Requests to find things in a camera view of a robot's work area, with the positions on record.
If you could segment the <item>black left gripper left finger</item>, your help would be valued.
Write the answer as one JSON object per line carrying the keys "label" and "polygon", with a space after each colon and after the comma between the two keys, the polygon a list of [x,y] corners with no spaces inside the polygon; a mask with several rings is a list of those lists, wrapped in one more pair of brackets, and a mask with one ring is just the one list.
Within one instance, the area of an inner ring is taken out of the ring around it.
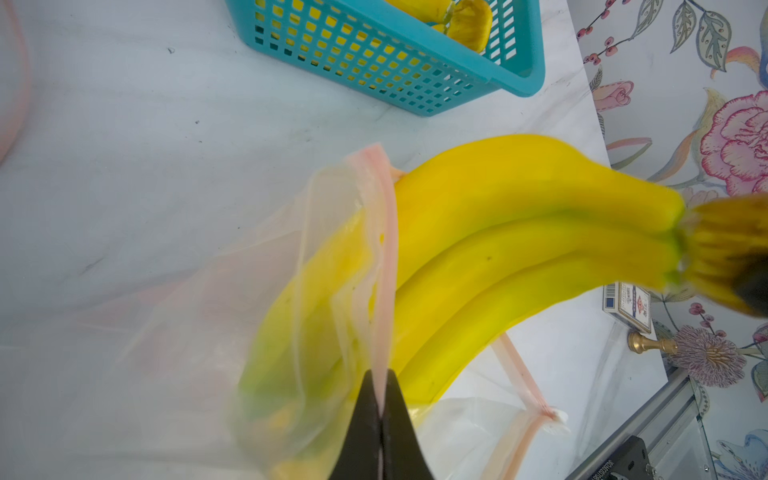
{"label": "black left gripper left finger", "polygon": [[373,375],[367,371],[329,480],[381,479],[382,452],[381,415]]}

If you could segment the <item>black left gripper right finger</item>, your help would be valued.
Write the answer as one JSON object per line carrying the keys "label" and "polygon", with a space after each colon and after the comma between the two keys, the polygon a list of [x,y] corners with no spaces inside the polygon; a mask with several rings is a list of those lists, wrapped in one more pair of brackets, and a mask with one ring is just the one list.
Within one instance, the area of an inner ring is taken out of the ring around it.
{"label": "black left gripper right finger", "polygon": [[381,416],[383,479],[433,480],[397,376],[387,372],[384,410]]}

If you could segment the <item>yellow banana bunch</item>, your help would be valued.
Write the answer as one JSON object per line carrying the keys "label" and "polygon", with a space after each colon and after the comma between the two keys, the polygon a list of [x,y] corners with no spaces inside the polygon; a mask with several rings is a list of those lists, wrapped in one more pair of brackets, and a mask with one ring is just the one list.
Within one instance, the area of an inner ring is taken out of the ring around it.
{"label": "yellow banana bunch", "polygon": [[387,3],[476,53],[484,52],[490,38],[493,12],[484,0],[387,0]]}
{"label": "yellow banana bunch", "polygon": [[395,182],[397,269],[363,245],[373,213],[351,214],[285,282],[267,310],[241,385],[273,426],[290,408],[331,403],[362,344],[354,326],[382,315],[390,365],[407,401],[435,403],[508,328],[613,282],[678,282],[747,315],[747,271],[767,256],[767,184],[686,208],[674,190],[599,165],[543,136],[510,135],[448,150]]}

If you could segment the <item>pink dotted zip bag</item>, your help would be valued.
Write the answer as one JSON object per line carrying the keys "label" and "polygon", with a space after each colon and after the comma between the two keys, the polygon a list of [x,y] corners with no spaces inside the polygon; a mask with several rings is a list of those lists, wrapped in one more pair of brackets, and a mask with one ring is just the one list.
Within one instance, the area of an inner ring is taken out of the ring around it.
{"label": "pink dotted zip bag", "polygon": [[31,94],[29,55],[13,1],[1,2],[1,162],[24,127]]}

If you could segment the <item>small brass knob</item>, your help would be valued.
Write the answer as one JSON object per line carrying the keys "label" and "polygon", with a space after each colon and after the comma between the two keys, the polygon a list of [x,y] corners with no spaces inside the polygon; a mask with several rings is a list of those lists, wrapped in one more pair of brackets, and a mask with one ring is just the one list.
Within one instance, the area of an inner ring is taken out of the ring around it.
{"label": "small brass knob", "polygon": [[628,348],[636,353],[643,354],[652,350],[659,350],[666,355],[676,355],[678,344],[674,339],[651,339],[638,331],[630,332],[627,336]]}

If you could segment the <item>small printed card box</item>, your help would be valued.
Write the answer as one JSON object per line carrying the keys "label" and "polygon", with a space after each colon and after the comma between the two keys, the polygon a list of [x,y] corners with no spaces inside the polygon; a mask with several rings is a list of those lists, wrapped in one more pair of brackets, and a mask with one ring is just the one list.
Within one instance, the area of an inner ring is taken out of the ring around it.
{"label": "small printed card box", "polygon": [[651,295],[641,287],[624,282],[603,287],[603,311],[644,334],[653,331],[650,306]]}

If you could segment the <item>teal plastic basket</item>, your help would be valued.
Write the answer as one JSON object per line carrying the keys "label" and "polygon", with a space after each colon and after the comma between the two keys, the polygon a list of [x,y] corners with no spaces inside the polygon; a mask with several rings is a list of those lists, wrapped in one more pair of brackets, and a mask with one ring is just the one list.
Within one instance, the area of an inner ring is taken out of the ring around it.
{"label": "teal plastic basket", "polygon": [[518,97],[544,83],[540,6],[492,1],[476,53],[385,1],[230,1],[253,50],[429,117],[497,90]]}

